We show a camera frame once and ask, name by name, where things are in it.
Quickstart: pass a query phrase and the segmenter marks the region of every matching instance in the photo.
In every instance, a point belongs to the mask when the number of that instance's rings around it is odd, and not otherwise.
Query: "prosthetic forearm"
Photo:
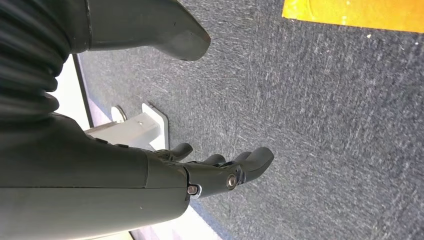
[[[70,53],[154,46],[197,60],[210,38],[174,0],[0,1],[0,240],[78,239],[174,219],[259,177],[267,148],[180,163],[192,148],[112,145],[53,113]]]

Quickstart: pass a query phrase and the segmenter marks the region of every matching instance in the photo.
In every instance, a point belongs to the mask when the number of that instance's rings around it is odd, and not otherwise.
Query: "prosthetic arm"
[[[179,217],[190,198],[258,178],[265,147],[226,162],[193,149],[112,145],[54,113],[46,92],[70,53],[153,46],[201,58],[210,37],[175,0],[0,1],[0,240],[80,239]]]

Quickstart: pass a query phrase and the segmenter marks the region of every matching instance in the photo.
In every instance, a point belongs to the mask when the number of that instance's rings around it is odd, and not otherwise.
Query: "robotic finger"
[[[188,143],[183,143],[173,150],[160,150],[155,154],[168,165],[185,169],[187,193],[194,199],[229,192],[238,185],[255,180],[267,170],[274,159],[271,150],[259,147],[253,152],[241,153],[230,162],[226,162],[220,154],[214,154],[203,162],[174,162],[181,161],[192,150]]]

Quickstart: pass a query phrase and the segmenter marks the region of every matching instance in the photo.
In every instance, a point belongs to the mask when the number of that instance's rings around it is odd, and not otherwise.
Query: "white wall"
[[[60,104],[56,113],[73,118],[84,131],[89,129],[90,125],[72,55],[69,56],[63,65],[62,72],[56,79],[58,81],[57,90],[51,93]]]

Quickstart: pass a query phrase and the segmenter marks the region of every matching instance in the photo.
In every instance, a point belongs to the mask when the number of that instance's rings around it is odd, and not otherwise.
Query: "robotic thumb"
[[[87,0],[89,49],[153,46],[174,58],[200,59],[211,38],[176,0]]]

